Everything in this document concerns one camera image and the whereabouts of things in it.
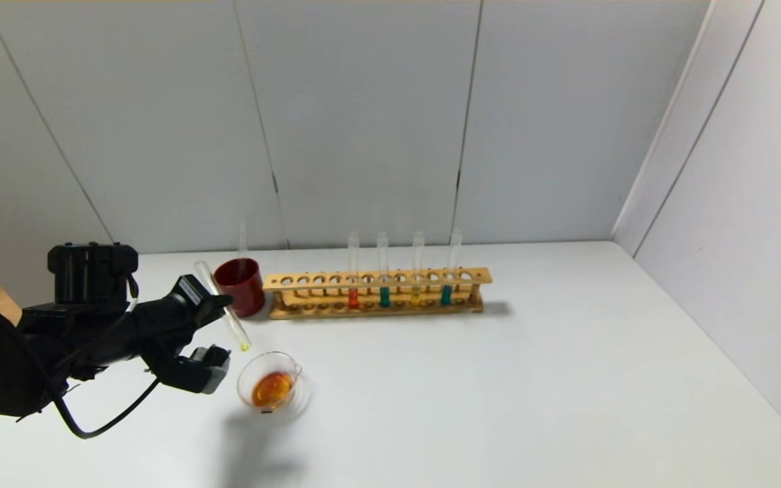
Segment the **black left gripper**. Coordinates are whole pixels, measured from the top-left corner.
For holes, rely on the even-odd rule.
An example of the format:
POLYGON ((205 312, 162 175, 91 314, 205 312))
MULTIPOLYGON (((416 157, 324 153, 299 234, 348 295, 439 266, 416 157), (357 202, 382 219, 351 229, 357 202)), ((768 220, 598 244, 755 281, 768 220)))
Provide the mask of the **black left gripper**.
POLYGON ((140 303, 131 313, 131 357, 139 357, 155 342, 167 351, 182 352, 197 331, 223 318, 232 303, 230 296, 212 296, 195 275, 180 276, 166 296, 140 303))

